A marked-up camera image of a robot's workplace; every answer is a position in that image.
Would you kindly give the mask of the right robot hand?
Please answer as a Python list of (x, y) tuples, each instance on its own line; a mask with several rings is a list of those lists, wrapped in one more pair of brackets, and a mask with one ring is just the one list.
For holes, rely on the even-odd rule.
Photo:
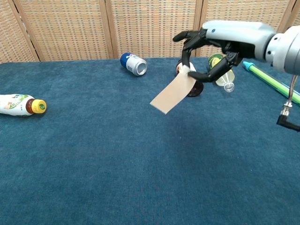
[(262, 22), (213, 20), (205, 22), (199, 30), (178, 33), (173, 41), (184, 42), (181, 60), (187, 67), (193, 50), (205, 45), (221, 48), (225, 57), (209, 72), (188, 72), (188, 76), (201, 83), (211, 83), (244, 58), (265, 61), (268, 44), (276, 33), (273, 27)]

